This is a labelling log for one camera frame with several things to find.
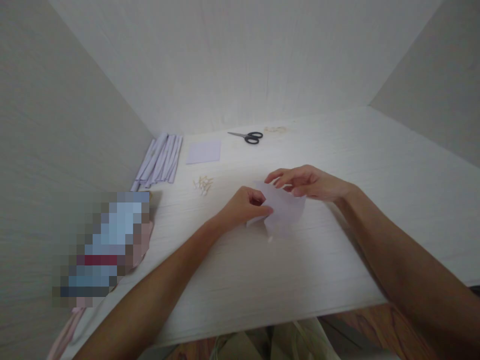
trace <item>white wall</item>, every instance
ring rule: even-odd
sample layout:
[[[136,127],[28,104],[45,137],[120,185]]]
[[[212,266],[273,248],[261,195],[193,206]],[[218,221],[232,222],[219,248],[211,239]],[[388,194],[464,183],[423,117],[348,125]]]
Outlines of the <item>white wall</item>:
[[[445,1],[371,105],[480,167],[480,1]]]
[[[127,191],[152,135],[47,1],[0,11],[0,359],[45,359],[52,194]]]
[[[367,105],[441,0],[50,2],[157,135]]]

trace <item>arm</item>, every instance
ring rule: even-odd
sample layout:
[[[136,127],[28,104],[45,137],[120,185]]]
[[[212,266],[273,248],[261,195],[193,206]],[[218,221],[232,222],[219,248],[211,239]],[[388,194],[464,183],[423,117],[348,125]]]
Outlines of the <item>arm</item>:
[[[355,185],[313,166],[272,172],[265,182],[334,202],[388,298],[427,338],[447,340],[455,354],[480,352],[480,300],[448,269],[388,219]],[[437,351],[445,348],[432,343]]]
[[[225,207],[118,303],[74,359],[137,359],[159,334],[210,248],[247,220],[272,213],[263,194],[241,187]]]

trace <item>scissor blade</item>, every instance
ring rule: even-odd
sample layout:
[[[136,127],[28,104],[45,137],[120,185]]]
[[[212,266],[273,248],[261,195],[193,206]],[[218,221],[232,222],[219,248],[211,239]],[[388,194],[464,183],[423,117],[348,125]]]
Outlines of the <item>scissor blade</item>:
[[[244,138],[244,137],[247,136],[247,135],[245,135],[245,134],[239,134],[238,132],[228,132],[228,131],[227,131],[227,133],[232,134],[232,135],[235,135],[235,136],[241,136],[242,138]]]

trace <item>left hand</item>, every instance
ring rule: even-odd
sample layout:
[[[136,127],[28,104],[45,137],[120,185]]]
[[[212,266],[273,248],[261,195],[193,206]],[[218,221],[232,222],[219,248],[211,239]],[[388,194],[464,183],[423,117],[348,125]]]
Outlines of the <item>left hand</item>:
[[[261,206],[264,201],[265,196],[261,191],[242,186],[215,219],[226,232],[230,231],[250,219],[272,214],[274,210],[271,207]]]

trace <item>scissors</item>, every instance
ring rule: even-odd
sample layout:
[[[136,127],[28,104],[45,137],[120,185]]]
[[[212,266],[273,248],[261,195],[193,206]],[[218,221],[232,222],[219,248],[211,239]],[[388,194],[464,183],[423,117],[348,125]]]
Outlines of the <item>scissors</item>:
[[[238,132],[229,132],[229,134],[241,136],[242,138],[245,139],[245,142],[252,145],[258,144],[260,142],[260,139],[264,137],[264,135],[258,131],[249,132],[248,134],[239,134]]]

